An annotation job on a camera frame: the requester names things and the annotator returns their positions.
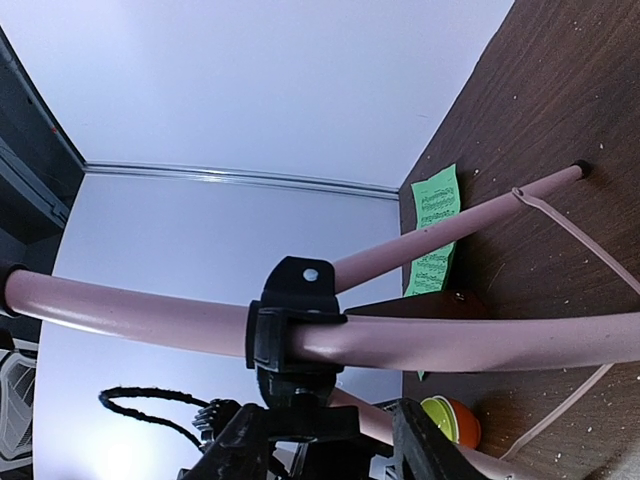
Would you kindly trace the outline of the pink music stand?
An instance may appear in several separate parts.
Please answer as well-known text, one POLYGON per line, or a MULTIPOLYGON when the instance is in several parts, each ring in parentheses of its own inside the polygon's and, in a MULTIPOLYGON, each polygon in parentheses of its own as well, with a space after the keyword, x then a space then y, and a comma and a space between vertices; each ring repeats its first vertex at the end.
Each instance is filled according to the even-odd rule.
MULTIPOLYGON (((605 373, 639 357, 637 313, 528 320, 360 316, 340 293, 533 207, 582 243, 630 287, 637 280, 545 201, 588 177, 577 161, 468 210, 338 262, 284 258, 247 307, 109 288, 1 267, 1 311, 196 352, 241 357, 257 375, 268 471, 279 479, 365 479, 371 459, 394 459, 392 409, 336 388, 348 366, 431 372, 553 370, 605 373)), ((487 479, 522 479, 505 459, 454 444, 487 479)))

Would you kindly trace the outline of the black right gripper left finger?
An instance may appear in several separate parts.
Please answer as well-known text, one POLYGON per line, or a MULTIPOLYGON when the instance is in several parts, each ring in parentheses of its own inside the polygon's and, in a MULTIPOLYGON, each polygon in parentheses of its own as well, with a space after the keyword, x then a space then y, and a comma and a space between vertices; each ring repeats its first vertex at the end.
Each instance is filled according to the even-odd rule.
POLYGON ((268 440, 265 410, 246 404, 224 431, 204 445, 202 457, 190 469, 181 469, 178 479, 266 479, 268 440))

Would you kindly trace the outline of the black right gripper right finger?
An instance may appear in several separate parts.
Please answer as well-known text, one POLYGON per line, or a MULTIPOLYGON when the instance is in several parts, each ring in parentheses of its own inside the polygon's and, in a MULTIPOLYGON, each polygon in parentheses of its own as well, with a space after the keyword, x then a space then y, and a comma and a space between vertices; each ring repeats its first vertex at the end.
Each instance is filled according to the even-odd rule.
POLYGON ((446 438, 417 401, 403 398, 395 404, 392 428, 398 479, 487 479, 446 438))

